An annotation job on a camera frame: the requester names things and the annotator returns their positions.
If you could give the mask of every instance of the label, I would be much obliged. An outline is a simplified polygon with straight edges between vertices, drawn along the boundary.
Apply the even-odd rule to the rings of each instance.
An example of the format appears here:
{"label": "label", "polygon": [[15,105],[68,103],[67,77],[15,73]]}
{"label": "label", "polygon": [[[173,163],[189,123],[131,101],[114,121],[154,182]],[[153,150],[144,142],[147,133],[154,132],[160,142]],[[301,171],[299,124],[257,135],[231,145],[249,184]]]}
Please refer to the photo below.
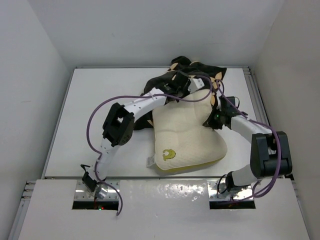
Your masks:
{"label": "label", "polygon": [[150,168],[151,166],[155,165],[156,164],[156,161],[155,161],[155,155],[154,154],[153,156],[150,156],[146,159],[146,167],[147,168]]}

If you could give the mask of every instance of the white wall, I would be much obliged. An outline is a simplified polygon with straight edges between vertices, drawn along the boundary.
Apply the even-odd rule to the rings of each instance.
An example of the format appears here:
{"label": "white wall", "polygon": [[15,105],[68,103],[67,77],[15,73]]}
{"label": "white wall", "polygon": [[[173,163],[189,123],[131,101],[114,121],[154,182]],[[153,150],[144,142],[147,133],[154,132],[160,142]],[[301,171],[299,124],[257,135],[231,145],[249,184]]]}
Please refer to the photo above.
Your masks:
{"label": "white wall", "polygon": [[0,3],[0,239],[41,177],[70,73],[27,0]]}
{"label": "white wall", "polygon": [[271,124],[288,134],[313,239],[320,236],[320,1],[283,5],[255,68]]}
{"label": "white wall", "polygon": [[257,60],[283,0],[29,0],[66,64],[168,66]]}

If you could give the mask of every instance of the white panel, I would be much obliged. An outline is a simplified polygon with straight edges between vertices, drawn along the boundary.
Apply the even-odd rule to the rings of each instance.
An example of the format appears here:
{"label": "white panel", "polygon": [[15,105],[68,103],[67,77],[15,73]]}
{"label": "white panel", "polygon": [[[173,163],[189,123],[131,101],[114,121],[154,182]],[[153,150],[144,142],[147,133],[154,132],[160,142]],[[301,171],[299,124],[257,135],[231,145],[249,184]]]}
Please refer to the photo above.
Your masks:
{"label": "white panel", "polygon": [[41,176],[69,73],[27,0],[0,3],[0,239]]}
{"label": "white panel", "polygon": [[71,66],[250,65],[283,0],[29,0]]}
{"label": "white panel", "polygon": [[256,199],[256,209],[238,210],[210,210],[201,180],[121,181],[118,217],[112,210],[72,210],[76,184],[38,180],[19,240],[309,239],[289,179]]}
{"label": "white panel", "polygon": [[[147,80],[165,71],[166,68],[76,69],[45,175],[47,177],[81,177],[84,171],[80,164],[92,165],[98,157],[89,148],[86,140],[87,122],[95,107],[114,96],[139,95]],[[239,97],[241,110],[255,119],[243,70],[228,68],[223,82],[225,94]],[[120,99],[118,102],[124,104],[128,101],[130,100]],[[102,107],[92,121],[90,137],[92,144],[97,148],[102,139],[102,125],[112,104],[108,103]],[[222,176],[250,162],[250,144],[240,134],[227,127],[218,132],[228,147],[224,159],[209,167],[196,167],[190,172],[177,175]],[[146,168],[147,158],[155,153],[154,138],[152,129],[135,131],[131,140],[120,147],[114,161],[110,164],[110,176],[158,177],[168,175],[169,173],[158,169]]]}
{"label": "white panel", "polygon": [[288,134],[308,230],[319,239],[320,1],[288,0],[255,72],[268,118]]}

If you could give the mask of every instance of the white platform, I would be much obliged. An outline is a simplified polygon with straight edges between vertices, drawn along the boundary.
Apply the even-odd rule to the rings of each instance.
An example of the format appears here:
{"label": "white platform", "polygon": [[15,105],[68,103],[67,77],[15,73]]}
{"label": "white platform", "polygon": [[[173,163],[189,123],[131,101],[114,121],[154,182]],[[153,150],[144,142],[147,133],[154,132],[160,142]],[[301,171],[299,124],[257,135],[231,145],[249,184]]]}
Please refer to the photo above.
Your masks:
{"label": "white platform", "polygon": [[[98,155],[86,141],[86,126],[97,105],[119,95],[139,95],[146,82],[165,73],[167,68],[94,68],[75,69],[58,130],[50,153],[46,177],[82,177],[80,164],[92,165]],[[255,113],[242,68],[228,68],[223,79],[225,94],[239,97],[240,109],[255,119]],[[110,106],[101,108],[92,121],[90,137],[99,146],[102,125]],[[216,164],[194,168],[189,172],[166,173],[146,168],[146,159],[154,154],[154,132],[144,129],[133,133],[132,139],[122,146],[111,164],[110,177],[217,177],[237,170],[250,162],[250,144],[236,132],[225,128],[218,131],[224,138],[228,151]]]}
{"label": "white platform", "polygon": [[236,210],[210,210],[203,180],[123,180],[119,217],[112,210],[72,210],[76,184],[38,180],[19,240],[309,239],[289,179],[256,199],[256,209]]}

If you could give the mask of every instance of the purple rope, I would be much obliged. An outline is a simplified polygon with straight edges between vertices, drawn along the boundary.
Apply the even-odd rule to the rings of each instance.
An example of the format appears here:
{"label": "purple rope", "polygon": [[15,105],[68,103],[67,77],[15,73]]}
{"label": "purple rope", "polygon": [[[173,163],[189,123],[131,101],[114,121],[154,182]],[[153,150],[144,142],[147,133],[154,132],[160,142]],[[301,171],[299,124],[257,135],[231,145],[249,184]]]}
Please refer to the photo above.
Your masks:
{"label": "purple rope", "polygon": [[[221,90],[221,88],[219,87],[219,85],[217,84],[217,88],[219,90],[219,92],[221,93],[222,97],[241,115],[243,116],[244,118],[248,118],[246,115],[244,115],[226,96],[225,94],[223,93],[223,91]],[[265,196],[267,193],[269,193],[272,189],[272,187],[275,185],[275,182],[278,178],[278,175],[279,175],[279,171],[280,171],[280,165],[281,165],[281,145],[280,145],[280,140],[279,140],[279,136],[276,132],[276,130],[265,124],[265,123],[262,123],[262,122],[258,122],[258,121],[255,121],[255,120],[252,120],[252,119],[249,119],[249,121],[251,123],[254,123],[254,124],[258,124],[258,125],[261,125],[265,128],[268,128],[272,131],[272,134],[274,135],[274,138],[275,138],[275,142],[276,142],[276,147],[277,147],[277,162],[276,162],[276,168],[275,168],[275,172],[274,172],[274,175],[271,179],[271,181],[269,182],[269,184],[267,186],[265,186],[263,189],[259,190],[258,192],[255,193],[255,189],[256,187],[258,186],[258,184],[260,183],[259,181],[255,183],[255,185],[253,186],[252,188],[252,195],[251,196],[248,196],[246,198],[243,198],[241,200],[237,200],[237,201],[232,201],[232,203],[236,203],[236,202],[239,202],[239,201],[243,201],[243,200],[246,200],[246,199],[250,199],[252,197],[255,197],[255,198],[261,198],[263,196]]]}
{"label": "purple rope", "polygon": [[88,123],[86,125],[86,140],[88,142],[88,145],[89,147],[94,151],[96,152],[97,154],[99,154],[99,157],[97,158],[97,161],[95,162],[95,165],[94,165],[94,174],[95,174],[95,177],[96,179],[103,185],[106,185],[107,187],[110,187],[112,188],[113,190],[115,190],[115,192],[118,194],[119,196],[119,199],[120,199],[120,202],[121,202],[121,205],[120,205],[120,209],[117,211],[116,215],[119,216],[119,214],[121,213],[122,211],[122,208],[123,208],[123,205],[124,205],[124,202],[123,202],[123,199],[122,199],[122,196],[120,194],[120,192],[117,191],[117,189],[115,187],[113,187],[112,185],[106,183],[105,181],[103,181],[102,179],[99,178],[98,176],[98,171],[97,171],[97,167],[98,167],[98,162],[102,156],[102,152],[95,149],[95,147],[92,145],[91,143],[91,140],[90,140],[90,125],[91,125],[91,122],[92,122],[92,119],[94,118],[95,114],[97,113],[97,111],[105,104],[113,101],[113,100],[117,100],[117,99],[150,99],[150,98],[154,98],[154,97],[167,97],[167,98],[171,98],[171,99],[175,99],[175,100],[179,100],[179,101],[182,101],[182,102],[187,102],[187,103],[197,103],[197,102],[201,102],[203,100],[205,100],[207,97],[209,97],[209,95],[211,95],[212,91],[216,93],[216,91],[214,90],[214,87],[213,87],[213,84],[211,82],[211,79],[206,77],[206,76],[199,76],[201,78],[204,78],[206,79],[208,82],[209,82],[209,85],[210,85],[210,90],[209,92],[207,93],[206,96],[200,98],[200,99],[196,99],[196,100],[187,100],[187,99],[183,99],[183,98],[180,98],[180,97],[177,97],[177,96],[172,96],[172,95],[169,95],[169,94],[165,94],[165,93],[158,93],[158,94],[154,94],[154,95],[150,95],[150,96],[132,96],[132,95],[122,95],[122,96],[115,96],[115,97],[112,97],[112,98],[109,98],[108,100],[105,100],[104,102],[100,103],[94,110],[93,112],[91,113],[91,116],[89,117],[89,120],[88,120]]}

